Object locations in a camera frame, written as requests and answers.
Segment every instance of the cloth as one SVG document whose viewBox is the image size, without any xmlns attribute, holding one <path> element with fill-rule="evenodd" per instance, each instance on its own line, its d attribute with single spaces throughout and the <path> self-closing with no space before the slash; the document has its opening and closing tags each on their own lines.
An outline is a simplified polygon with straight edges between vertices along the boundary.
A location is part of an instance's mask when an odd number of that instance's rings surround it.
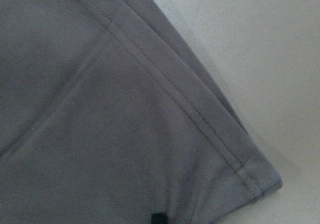
<svg viewBox="0 0 320 224">
<path fill-rule="evenodd" d="M 207 224 L 281 187 L 153 0 L 0 6 L 0 223 Z"/>
</svg>

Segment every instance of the gray fabric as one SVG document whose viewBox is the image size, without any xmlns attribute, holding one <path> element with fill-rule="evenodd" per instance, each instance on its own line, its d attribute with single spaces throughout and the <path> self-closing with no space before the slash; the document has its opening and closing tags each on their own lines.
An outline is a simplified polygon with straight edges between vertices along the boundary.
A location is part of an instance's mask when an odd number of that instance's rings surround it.
<svg viewBox="0 0 320 224">
<path fill-rule="evenodd" d="M 152 0 L 0 6 L 0 223 L 206 224 L 282 185 Z"/>
</svg>

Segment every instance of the garment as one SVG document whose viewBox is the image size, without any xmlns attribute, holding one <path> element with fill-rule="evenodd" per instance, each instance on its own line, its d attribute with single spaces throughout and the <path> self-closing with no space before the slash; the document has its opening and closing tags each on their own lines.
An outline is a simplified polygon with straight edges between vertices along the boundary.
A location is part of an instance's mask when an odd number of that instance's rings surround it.
<svg viewBox="0 0 320 224">
<path fill-rule="evenodd" d="M 0 223 L 212 223 L 281 187 L 153 0 L 0 0 Z"/>
</svg>

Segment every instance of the white background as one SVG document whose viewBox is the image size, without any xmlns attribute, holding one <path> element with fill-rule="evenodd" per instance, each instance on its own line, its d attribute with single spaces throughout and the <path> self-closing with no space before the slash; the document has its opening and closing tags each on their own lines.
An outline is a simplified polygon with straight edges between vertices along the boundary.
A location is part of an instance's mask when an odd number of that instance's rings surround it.
<svg viewBox="0 0 320 224">
<path fill-rule="evenodd" d="M 320 224 L 320 0 L 154 0 L 283 179 L 220 224 Z"/>
</svg>

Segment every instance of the stitching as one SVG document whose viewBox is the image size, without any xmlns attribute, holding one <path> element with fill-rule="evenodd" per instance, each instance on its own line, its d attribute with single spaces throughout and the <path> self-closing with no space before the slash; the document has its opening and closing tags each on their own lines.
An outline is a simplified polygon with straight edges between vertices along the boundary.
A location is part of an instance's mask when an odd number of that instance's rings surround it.
<svg viewBox="0 0 320 224">
<path fill-rule="evenodd" d="M 84 7 L 86 10 L 89 11 L 89 9 L 82 3 L 80 2 L 79 0 L 76 0 L 77 3 L 79 3 L 82 7 Z M 112 20 L 101 8 L 99 5 L 97 5 L 93 0 L 88 0 L 90 1 L 90 3 L 92 5 L 94 5 L 105 17 L 107 17 L 109 20 Z M 99 20 L 97 17 L 94 16 L 94 18 L 102 24 L 103 27 L 105 27 L 105 24 Z M 223 139 L 218 135 L 218 133 L 211 127 L 211 125 L 208 123 L 208 121 L 204 118 L 204 116 L 199 112 L 199 110 L 190 102 L 190 100 L 186 97 L 185 94 L 182 93 L 182 91 L 177 87 L 177 85 L 175 83 L 173 83 L 173 81 L 165 74 L 163 73 L 159 66 L 157 64 L 155 64 L 151 58 L 141 49 L 141 47 L 135 42 L 133 41 L 127 34 L 126 32 L 124 32 L 120 27 L 116 26 L 115 27 L 117 29 L 119 29 L 119 31 L 121 31 L 128 40 L 130 40 L 140 51 L 141 53 L 152 63 L 152 65 L 154 67 L 157 68 L 157 70 L 165 77 L 165 79 L 167 81 L 169 81 L 169 83 L 171 85 L 173 85 L 178 91 L 179 93 L 185 98 L 185 100 L 192 106 L 192 108 L 195 110 L 195 112 L 201 117 L 201 119 L 209 126 L 209 128 L 214 132 L 214 134 L 220 139 L 220 141 L 222 142 L 222 144 L 227 148 L 227 150 L 232 154 L 232 156 L 239 162 L 239 164 L 241 165 L 242 168 L 244 168 L 246 171 L 247 171 L 247 175 L 248 177 L 254 181 L 258 188 L 260 189 L 262 195 L 264 195 L 264 192 L 258 182 L 258 180 L 254 179 L 249 173 L 248 173 L 248 170 L 245 168 L 243 162 L 241 160 L 239 160 L 238 157 L 236 157 L 236 155 L 230 150 L 230 148 L 225 144 L 225 142 L 223 141 Z M 115 38 L 115 40 L 117 40 L 120 44 L 121 41 L 116 37 L 114 36 L 113 33 L 110 32 L 110 30 L 107 29 L 107 31 Z M 207 137 L 207 135 L 199 128 L 199 126 L 195 123 L 195 121 L 192 119 L 192 117 L 187 113 L 187 111 L 177 102 L 177 100 L 165 89 L 165 87 L 155 78 L 155 76 L 127 49 L 127 52 L 132 56 L 132 58 L 135 59 L 136 62 L 138 62 L 140 65 L 142 65 L 143 69 L 149 74 L 152 76 L 152 78 L 154 80 L 156 80 L 156 82 L 161 86 L 161 88 L 174 100 L 174 102 L 183 110 L 183 112 L 189 117 L 189 119 L 193 122 L 193 124 L 199 129 L 199 131 L 205 136 L 205 138 L 212 144 L 212 146 L 214 147 L 214 149 L 221 155 L 221 157 L 223 158 L 223 160 L 227 163 L 227 165 L 232 169 L 232 171 L 238 176 L 238 178 L 240 179 L 241 183 L 245 186 L 245 188 L 248 190 L 248 192 L 255 198 L 255 195 L 254 193 L 252 192 L 252 190 L 249 188 L 248 184 L 245 183 L 245 181 L 243 180 L 243 178 L 239 175 L 239 173 L 237 172 L 237 170 L 235 170 L 232 165 L 227 161 L 227 159 L 222 155 L 222 153 L 220 152 L 220 150 L 215 147 L 215 145 L 210 141 L 210 139 Z"/>
</svg>

